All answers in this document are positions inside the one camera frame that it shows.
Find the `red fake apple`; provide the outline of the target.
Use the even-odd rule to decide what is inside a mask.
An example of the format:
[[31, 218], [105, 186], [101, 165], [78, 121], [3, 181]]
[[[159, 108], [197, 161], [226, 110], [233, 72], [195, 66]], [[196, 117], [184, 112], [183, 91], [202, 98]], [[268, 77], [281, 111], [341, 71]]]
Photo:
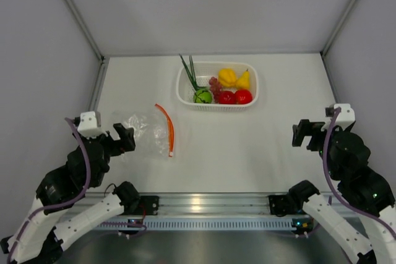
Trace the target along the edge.
[[236, 104], [248, 104], [253, 100], [252, 93], [247, 89], [240, 89], [235, 92]]

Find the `yellow fake bell pepper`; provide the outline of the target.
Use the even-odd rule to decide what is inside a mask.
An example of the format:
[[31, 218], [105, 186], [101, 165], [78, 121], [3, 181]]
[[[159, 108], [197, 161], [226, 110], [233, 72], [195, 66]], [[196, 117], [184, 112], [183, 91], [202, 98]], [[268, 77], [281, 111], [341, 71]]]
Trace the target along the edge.
[[218, 81], [223, 87], [232, 88], [236, 85], [237, 76], [233, 69], [221, 69], [218, 72]]

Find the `purple fake grape bunch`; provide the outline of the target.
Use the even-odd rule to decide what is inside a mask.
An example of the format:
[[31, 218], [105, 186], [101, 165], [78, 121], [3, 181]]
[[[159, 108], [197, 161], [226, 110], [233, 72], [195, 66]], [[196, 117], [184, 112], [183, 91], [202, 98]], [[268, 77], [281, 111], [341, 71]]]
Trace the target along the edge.
[[222, 85], [216, 77], [211, 77], [209, 80], [210, 91], [213, 95], [215, 103], [219, 103], [220, 94], [222, 92]]

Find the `yellow fake lemon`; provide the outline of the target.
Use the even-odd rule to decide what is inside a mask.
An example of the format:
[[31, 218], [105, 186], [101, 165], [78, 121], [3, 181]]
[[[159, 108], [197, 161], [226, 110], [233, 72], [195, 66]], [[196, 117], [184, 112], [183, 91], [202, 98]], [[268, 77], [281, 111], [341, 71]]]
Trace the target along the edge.
[[250, 74], [248, 70], [245, 70], [242, 75], [237, 79], [235, 83], [235, 87], [240, 89], [250, 89]]

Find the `red fake tomato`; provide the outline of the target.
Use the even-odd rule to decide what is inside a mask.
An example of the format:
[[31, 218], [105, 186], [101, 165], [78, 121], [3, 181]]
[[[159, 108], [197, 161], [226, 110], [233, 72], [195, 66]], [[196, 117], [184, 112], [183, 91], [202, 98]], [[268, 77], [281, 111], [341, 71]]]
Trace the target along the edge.
[[235, 94], [231, 91], [225, 90], [220, 92], [218, 96], [219, 104], [236, 104]]

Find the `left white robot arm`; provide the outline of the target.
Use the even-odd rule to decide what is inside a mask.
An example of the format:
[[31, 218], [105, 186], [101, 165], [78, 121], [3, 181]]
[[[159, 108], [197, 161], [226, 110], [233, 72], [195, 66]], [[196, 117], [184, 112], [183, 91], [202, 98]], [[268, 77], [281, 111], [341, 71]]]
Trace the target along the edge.
[[124, 181], [100, 202], [77, 216], [61, 222], [89, 188], [101, 185], [110, 170], [110, 159], [136, 148], [134, 130], [114, 124], [114, 140], [98, 124], [93, 136], [80, 129], [82, 120], [67, 119], [78, 147], [65, 165], [50, 171], [38, 186], [27, 217], [14, 235], [1, 240], [7, 263], [54, 263], [80, 237], [106, 220], [123, 213], [133, 214], [140, 206], [140, 194]]

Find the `clear zip bag orange seal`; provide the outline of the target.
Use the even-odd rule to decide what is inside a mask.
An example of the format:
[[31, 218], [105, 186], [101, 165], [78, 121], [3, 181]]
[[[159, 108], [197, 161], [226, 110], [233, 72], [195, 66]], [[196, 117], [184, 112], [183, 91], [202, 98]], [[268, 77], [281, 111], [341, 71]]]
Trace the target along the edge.
[[147, 111], [115, 111], [110, 119], [134, 129], [136, 149], [141, 155], [174, 157], [173, 121], [158, 103]]

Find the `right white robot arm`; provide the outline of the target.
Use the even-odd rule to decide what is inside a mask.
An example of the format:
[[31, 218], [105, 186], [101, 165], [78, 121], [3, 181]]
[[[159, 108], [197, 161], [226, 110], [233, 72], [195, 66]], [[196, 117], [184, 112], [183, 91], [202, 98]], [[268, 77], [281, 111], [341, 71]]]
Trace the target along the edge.
[[329, 122], [302, 119], [293, 126], [292, 145], [318, 152], [330, 191], [358, 215], [365, 235], [338, 214], [319, 189], [308, 180], [287, 193], [290, 208], [305, 213], [323, 227], [351, 263], [395, 263], [395, 197], [386, 179], [368, 165], [370, 149], [353, 133], [355, 119]]

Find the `green fake watermelon ball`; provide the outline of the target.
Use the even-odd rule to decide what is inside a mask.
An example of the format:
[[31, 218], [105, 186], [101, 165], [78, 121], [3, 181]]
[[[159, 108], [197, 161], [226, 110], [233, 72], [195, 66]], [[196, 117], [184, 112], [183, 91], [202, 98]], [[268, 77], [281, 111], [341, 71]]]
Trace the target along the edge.
[[207, 89], [198, 89], [193, 95], [193, 102], [210, 104], [212, 102], [212, 93]]

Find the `green fake scallion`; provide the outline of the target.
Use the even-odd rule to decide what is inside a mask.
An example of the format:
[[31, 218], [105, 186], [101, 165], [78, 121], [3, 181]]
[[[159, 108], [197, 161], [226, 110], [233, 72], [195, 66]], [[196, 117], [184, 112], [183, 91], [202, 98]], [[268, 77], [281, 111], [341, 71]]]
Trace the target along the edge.
[[182, 54], [179, 54], [179, 57], [181, 58], [181, 62], [183, 64], [184, 70], [186, 71], [187, 77], [188, 77], [193, 89], [195, 91], [206, 90], [207, 89], [206, 87], [200, 86], [197, 83], [194, 61], [193, 61], [192, 56], [189, 55], [189, 64], [186, 63]]

